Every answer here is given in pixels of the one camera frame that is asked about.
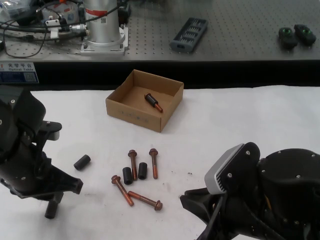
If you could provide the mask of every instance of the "screw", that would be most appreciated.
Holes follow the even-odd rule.
[[[149,155],[152,157],[153,178],[158,179],[158,168],[157,168],[157,160],[156,160],[156,156],[158,155],[158,151],[155,148],[151,148],[149,151]]]
[[[138,179],[137,167],[136,167],[137,152],[132,149],[132,150],[129,151],[128,156],[131,158],[131,168],[132,168],[133,180],[137,181],[137,179]]]
[[[135,203],[132,201],[131,197],[128,195],[127,191],[125,190],[124,186],[122,186],[121,182],[120,182],[120,177],[117,175],[114,175],[111,178],[111,183],[115,184],[118,189],[120,190],[120,192],[122,193],[122,195],[124,196],[125,200],[127,201],[127,203],[132,207]]]
[[[151,205],[152,207],[154,207],[154,210],[156,210],[156,211],[160,211],[162,209],[163,204],[162,204],[162,202],[160,202],[160,200],[153,201],[153,200],[146,198],[145,196],[141,196],[138,193],[135,193],[133,191],[129,191],[128,194],[129,194],[129,196],[131,196],[135,199],[138,199],[141,202],[144,202],[146,204]]]

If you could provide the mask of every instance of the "screw head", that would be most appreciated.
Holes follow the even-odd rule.
[[[152,155],[158,155],[157,149],[151,148],[150,151],[149,151],[149,155],[150,155],[150,156],[152,156]]]
[[[160,211],[162,209],[162,206],[163,206],[162,202],[160,202],[160,200],[158,200],[158,201],[156,201],[156,204],[154,206],[154,210]]]
[[[137,156],[137,152],[133,149],[131,149],[128,153],[128,156],[131,157],[131,155]]]
[[[121,177],[117,176],[117,175],[114,175],[112,178],[111,178],[111,183],[112,184],[116,184],[117,181],[120,181]]]

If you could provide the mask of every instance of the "cardboard box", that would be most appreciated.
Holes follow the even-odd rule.
[[[163,108],[159,112],[146,100],[151,95]],[[184,94],[184,83],[143,71],[133,70],[105,100],[107,114],[161,132]]]

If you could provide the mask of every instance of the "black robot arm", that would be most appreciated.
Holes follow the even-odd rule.
[[[207,224],[198,240],[241,234],[262,240],[319,240],[320,155],[285,149],[260,159],[252,142],[228,151],[186,191],[183,208]]]
[[[52,219],[63,192],[79,194],[83,182],[53,166],[43,152],[62,129],[58,122],[43,121],[45,114],[29,91],[0,86],[0,183],[21,199],[48,201],[45,217]]]

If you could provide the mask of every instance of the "silver cylindrical device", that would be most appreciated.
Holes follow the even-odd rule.
[[[85,19],[99,17],[117,7],[117,0],[84,0]],[[124,41],[120,34],[118,10],[87,23],[89,36],[87,43],[97,47],[108,47]]]

